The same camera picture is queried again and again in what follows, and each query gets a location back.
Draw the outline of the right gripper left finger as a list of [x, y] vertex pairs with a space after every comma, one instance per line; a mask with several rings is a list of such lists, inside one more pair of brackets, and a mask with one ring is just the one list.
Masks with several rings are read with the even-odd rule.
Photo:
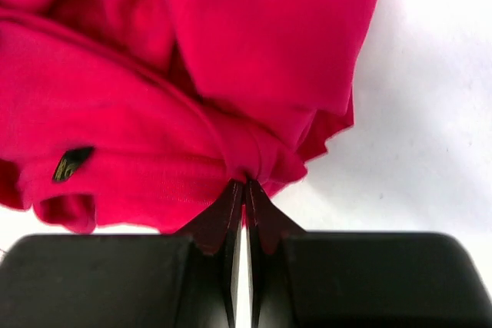
[[241, 183], [170, 235], [29, 235], [1, 264], [3, 327], [233, 327]]

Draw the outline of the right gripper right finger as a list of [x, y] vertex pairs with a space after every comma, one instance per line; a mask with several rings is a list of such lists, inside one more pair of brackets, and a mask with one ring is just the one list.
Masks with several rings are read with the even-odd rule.
[[462, 245], [440, 233], [307, 231], [244, 190], [254, 327], [489, 327]]

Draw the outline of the red t-shirt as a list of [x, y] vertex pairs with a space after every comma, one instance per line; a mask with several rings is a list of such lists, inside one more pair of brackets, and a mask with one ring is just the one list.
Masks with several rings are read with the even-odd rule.
[[1, 0], [1, 203], [76, 233], [270, 195], [354, 123], [377, 0]]

